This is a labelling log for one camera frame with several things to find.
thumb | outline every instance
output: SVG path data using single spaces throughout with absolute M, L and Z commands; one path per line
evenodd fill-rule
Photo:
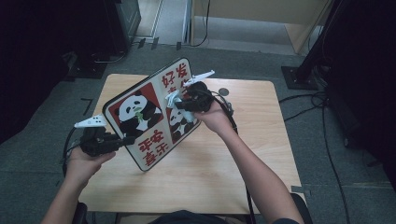
M 196 119 L 201 119 L 202 118 L 202 113 L 201 112 L 194 112 L 193 115 L 195 116 Z
M 116 156 L 116 152 L 113 151 L 99 156 L 98 158 L 95 159 L 95 161 L 97 161 L 99 164 L 103 164 L 106 161 L 113 159 L 115 156 Z

panda sign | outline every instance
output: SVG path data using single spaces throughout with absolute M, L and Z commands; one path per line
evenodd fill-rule
M 148 171 L 191 133 L 200 122 L 187 122 L 176 108 L 168 108 L 166 95 L 185 92 L 191 79 L 189 61 L 178 59 L 132 88 L 119 94 L 103 108 L 103 114 L 120 137 L 134 137 L 126 146 L 142 171 Z

black speaker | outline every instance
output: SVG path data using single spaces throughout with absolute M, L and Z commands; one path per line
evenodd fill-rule
M 394 169 L 389 164 L 396 162 L 396 2 L 352 2 L 323 43 L 325 49 L 338 50 L 332 51 L 325 77 L 327 91 L 346 137 L 353 137 L 384 168 Z M 389 178 L 395 173 L 387 170 Z
M 77 70 L 88 72 L 88 76 L 104 70 L 103 66 L 98 68 L 99 63 L 111 61 L 110 56 L 127 54 L 141 21 L 137 0 L 62 0 L 49 4 L 78 56 Z

power cord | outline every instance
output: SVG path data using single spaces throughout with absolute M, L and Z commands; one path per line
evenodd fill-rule
M 67 172 L 67 153 L 70 151 L 70 148 L 68 149 L 67 147 L 69 146 L 70 138 L 72 137 L 75 130 L 76 130 L 75 127 L 73 127 L 73 129 L 70 130 L 69 135 L 67 135 L 66 141 L 64 142 L 63 165 L 62 165 L 64 176 L 66 176 L 66 172 Z
M 300 111 L 299 113 L 297 113 L 297 114 L 295 114 L 295 115 L 293 115 L 293 116 L 291 116 L 291 117 L 288 117 L 288 118 L 284 119 L 284 121 L 286 122 L 286 121 L 288 121 L 288 120 L 297 118 L 298 116 L 300 116 L 300 115 L 302 115 L 302 114 L 304 114 L 304 113 L 306 113 L 306 112 L 308 112 L 308 111 L 310 111 L 310 110 L 313 110 L 313 109 L 315 109 L 315 108 L 323 107 L 323 104 L 324 104 L 324 102 L 325 102 L 325 99 L 322 99 L 322 98 L 319 97 L 320 95 L 323 95 L 323 94 L 325 94 L 324 91 L 319 91 L 319 92 L 314 93 L 314 94 L 301 94 L 301 95 L 289 96 L 289 97 L 287 97 L 287 98 L 285 98 L 285 99 L 283 99 L 283 100 L 280 100 L 279 103 L 281 104 L 281 103 L 283 103 L 283 102 L 285 102 L 285 101 L 288 101 L 288 100 L 291 100 L 291 99 L 300 98 L 300 97 L 305 97 L 305 96 L 310 96 L 310 97 L 311 97 L 311 104 L 313 105 L 313 107 L 310 107 L 310 108 L 308 108 L 308 109 L 305 109 L 305 110 L 303 110 L 303 111 Z M 322 102 L 321 102 L 320 104 L 318 104 L 318 105 L 315 104 L 315 101 L 314 101 L 314 99 L 316 99 L 316 98 L 319 98 L 320 100 L 322 100 Z
M 221 94 L 219 94 L 215 91 L 211 91 L 212 94 L 209 94 L 207 91 L 198 91 L 198 90 L 195 90 L 195 91 L 213 97 L 213 100 L 215 100 L 217 103 L 219 103 L 219 105 L 221 106 L 225 115 L 227 116 L 228 120 L 231 122 L 233 130 L 238 134 L 238 129 L 237 129 L 235 120 L 233 119 L 233 108 L 232 108 L 231 104 L 227 100 L 225 100 L 225 98 Z M 248 209 L 249 209 L 249 213 L 250 213 L 250 223 L 256 224 L 256 217 L 254 215 L 254 210 L 253 210 L 253 202 L 251 201 L 251 196 L 248 191 L 248 188 L 245 187 L 245 189 L 247 191 L 247 205 L 248 205 Z
M 123 51 L 123 52 L 122 52 L 122 55 L 121 55 L 118 59 L 116 59 L 116 60 L 113 60 L 113 61 L 94 61 L 94 62 L 95 62 L 95 63 L 116 63 L 116 62 L 118 62 L 119 60 L 123 59 L 123 57 L 125 57 L 125 55 L 126 55 L 126 52 Z
M 332 155 L 330 154 L 330 150 L 329 150 L 329 144 L 328 144 L 328 141 L 327 141 L 327 134 L 326 134 L 326 122 L 325 122 L 325 118 L 324 118 L 324 109 L 325 109 L 325 106 L 322 107 L 322 123 L 323 123 L 323 137 L 324 137 L 324 142 L 325 142 L 325 145 L 326 145 L 326 152 L 327 152 L 327 155 L 329 157 L 330 164 L 332 165 L 332 171 L 334 172 L 335 179 L 337 180 L 338 188 L 340 189 L 341 197 L 343 199 L 343 204 L 344 204 L 344 208 L 345 208 L 345 211 L 346 211 L 346 223 L 350 224 L 349 212 L 348 212 L 348 209 L 347 209 L 346 196 L 344 194 L 344 190 L 343 190 L 343 187 L 341 185 L 340 177 L 338 176 L 338 174 L 337 174 L 337 172 L 335 170 L 334 163 L 332 162 Z
M 205 42 L 206 39 L 207 39 L 207 33 L 208 33 L 208 31 L 207 31 L 207 22 L 208 22 L 208 20 L 209 20 L 209 9 L 210 9 L 210 0 L 207 2 L 206 25 L 205 25 L 206 32 L 205 32 L 205 37 L 204 37 L 204 39 L 202 40 L 201 43 L 199 43 L 198 45 L 191 45 L 192 47 L 199 47 L 199 46 L 201 46 L 202 44 L 204 44 L 204 42 Z
M 326 146 L 326 152 L 327 152 L 327 155 L 329 157 L 329 161 L 330 161 L 330 164 L 332 166 L 332 171 L 334 172 L 335 179 L 337 180 L 338 188 L 340 189 L 341 197 L 342 197 L 344 208 L 345 208 L 345 211 L 346 211 L 346 223 L 350 224 L 350 218 L 349 218 L 349 212 L 348 212 L 348 208 L 347 208 L 346 196 L 345 196 L 344 190 L 343 190 L 342 185 L 341 185 L 340 177 L 338 176 L 337 171 L 335 170 L 335 166 L 334 166 L 334 163 L 332 161 L 332 155 L 330 154 L 329 144 L 328 144 L 328 140 L 327 140 L 326 122 L 325 122 L 325 113 L 324 113 L 325 112 L 325 107 L 326 107 L 327 101 L 328 101 L 328 97 L 327 97 L 326 93 L 324 91 L 319 91 L 319 92 L 314 93 L 314 94 L 301 94 L 301 95 L 289 96 L 289 97 L 287 97 L 287 98 L 285 98 L 283 100 L 280 100 L 279 103 L 283 103 L 283 102 L 291 100 L 291 99 L 296 99 L 296 98 L 305 97 L 305 96 L 311 96 L 311 104 L 313 105 L 313 107 L 311 107 L 309 109 L 306 109 L 306 110 L 303 110 L 303 111 L 299 112 L 298 114 L 296 114 L 296 115 L 294 115 L 294 116 L 292 116 L 290 118 L 285 119 L 285 122 L 287 120 L 294 119 L 294 118 L 298 117 L 299 115 L 302 115 L 303 113 L 305 113 L 305 112 L 307 112 L 309 110 L 312 110 L 314 108 L 318 108 L 318 107 L 322 108 L 323 137 L 324 137 L 324 142 L 325 142 L 325 146 Z M 321 103 L 316 104 L 315 101 L 314 101 L 315 98 L 319 98 L 321 100 Z

panda picture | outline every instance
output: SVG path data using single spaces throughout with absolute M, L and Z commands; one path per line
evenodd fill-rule
M 120 120 L 120 130 L 124 137 L 141 136 L 152 128 L 163 116 L 161 109 L 149 101 L 141 91 L 126 98 L 115 110 Z
M 193 122 L 187 122 L 180 110 L 173 108 L 169 117 L 172 140 L 176 142 L 181 136 L 183 136 L 183 134 L 188 133 L 194 127 L 194 123 L 196 122 L 197 119 Z

